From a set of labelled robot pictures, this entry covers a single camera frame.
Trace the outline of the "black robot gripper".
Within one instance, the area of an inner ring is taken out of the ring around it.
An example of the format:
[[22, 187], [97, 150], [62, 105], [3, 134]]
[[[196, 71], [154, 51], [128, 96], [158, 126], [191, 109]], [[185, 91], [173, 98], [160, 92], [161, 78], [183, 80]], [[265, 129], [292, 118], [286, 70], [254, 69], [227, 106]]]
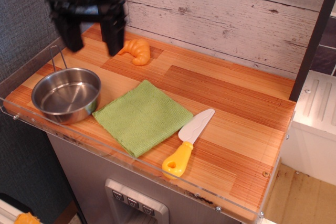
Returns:
[[125, 0], [46, 0], [50, 17], [66, 47], [72, 52], [83, 48], [81, 23], [100, 23], [102, 40], [110, 56], [124, 47]]

